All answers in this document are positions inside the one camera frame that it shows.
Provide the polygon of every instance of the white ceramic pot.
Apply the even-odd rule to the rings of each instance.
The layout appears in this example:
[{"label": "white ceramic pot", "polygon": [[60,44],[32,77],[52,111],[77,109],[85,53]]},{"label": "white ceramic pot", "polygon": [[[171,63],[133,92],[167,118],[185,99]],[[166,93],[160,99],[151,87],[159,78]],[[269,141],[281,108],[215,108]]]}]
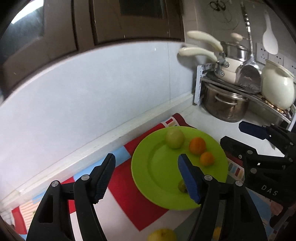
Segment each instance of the white ceramic pot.
[{"label": "white ceramic pot", "polygon": [[222,66],[222,68],[226,69],[226,70],[228,70],[230,72],[233,72],[233,73],[235,73],[238,66],[240,66],[243,63],[243,61],[236,60],[236,59],[233,59],[233,58],[226,57],[225,59],[229,63],[229,67],[225,68],[225,67]]},{"label": "white ceramic pot", "polygon": [[266,60],[262,70],[263,96],[276,107],[285,110],[294,102],[294,75],[283,66]]},{"label": "white ceramic pot", "polygon": [[228,82],[230,84],[235,84],[235,77],[236,77],[236,73],[235,72],[231,72],[231,71],[228,71],[227,69],[228,68],[221,68],[224,72],[224,76],[221,76],[221,75],[218,75],[217,73],[215,73],[215,75],[221,79],[221,80],[224,80],[225,82]]}]

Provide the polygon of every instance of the stainless steel pot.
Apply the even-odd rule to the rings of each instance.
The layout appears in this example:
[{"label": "stainless steel pot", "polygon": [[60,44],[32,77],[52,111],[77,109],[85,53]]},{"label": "stainless steel pot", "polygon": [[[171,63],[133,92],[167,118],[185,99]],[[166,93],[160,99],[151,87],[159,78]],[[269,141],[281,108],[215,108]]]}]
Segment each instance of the stainless steel pot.
[{"label": "stainless steel pot", "polygon": [[249,99],[209,83],[205,86],[204,106],[211,115],[227,122],[238,122],[244,117]]},{"label": "stainless steel pot", "polygon": [[233,42],[221,42],[226,57],[242,62],[246,61],[249,57],[248,48],[240,45],[240,42],[247,38],[237,33],[231,33],[230,36]]},{"label": "stainless steel pot", "polygon": [[242,62],[248,59],[248,49],[246,47],[233,42],[221,42],[221,45],[226,57]]}]

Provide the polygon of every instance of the scissors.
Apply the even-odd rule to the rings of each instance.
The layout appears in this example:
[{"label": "scissors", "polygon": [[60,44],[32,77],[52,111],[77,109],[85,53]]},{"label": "scissors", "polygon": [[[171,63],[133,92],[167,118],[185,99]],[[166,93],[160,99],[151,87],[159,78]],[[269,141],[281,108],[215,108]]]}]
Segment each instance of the scissors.
[{"label": "scissors", "polygon": [[212,1],[210,2],[210,7],[215,10],[215,11],[225,11],[226,10],[226,6],[225,3],[222,2],[221,0],[217,0],[217,1]]}]

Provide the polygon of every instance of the dish rack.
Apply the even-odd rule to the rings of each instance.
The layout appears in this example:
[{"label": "dish rack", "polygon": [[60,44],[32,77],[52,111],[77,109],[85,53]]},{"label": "dish rack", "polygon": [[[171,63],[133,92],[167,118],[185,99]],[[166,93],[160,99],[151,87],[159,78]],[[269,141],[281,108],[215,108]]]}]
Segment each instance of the dish rack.
[{"label": "dish rack", "polygon": [[281,120],[287,122],[286,129],[291,131],[295,122],[296,122],[296,107],[294,104],[287,109],[287,110],[280,110],[277,107],[270,104],[267,100],[263,98],[260,94],[250,94],[246,93],[240,87],[227,83],[219,78],[217,78],[214,74],[215,64],[204,64],[197,66],[196,72],[196,87],[195,87],[195,96],[194,96],[194,103],[197,105],[201,104],[203,95],[201,93],[202,82],[208,82],[210,84],[214,84],[216,86],[222,87],[224,89],[230,90],[237,94],[240,94],[250,101],[255,102],[256,104],[260,105],[264,109],[270,111],[271,113],[277,116],[277,123],[278,124]]}]

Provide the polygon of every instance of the green apple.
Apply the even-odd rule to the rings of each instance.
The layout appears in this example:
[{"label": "green apple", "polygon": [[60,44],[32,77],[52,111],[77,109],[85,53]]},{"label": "green apple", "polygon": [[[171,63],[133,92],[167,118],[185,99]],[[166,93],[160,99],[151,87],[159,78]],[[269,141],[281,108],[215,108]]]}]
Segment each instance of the green apple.
[{"label": "green apple", "polygon": [[183,145],[185,136],[180,129],[169,127],[165,136],[165,141],[170,148],[178,149]]},{"label": "green apple", "polygon": [[170,229],[159,229],[150,234],[147,241],[177,241],[177,235]]}]

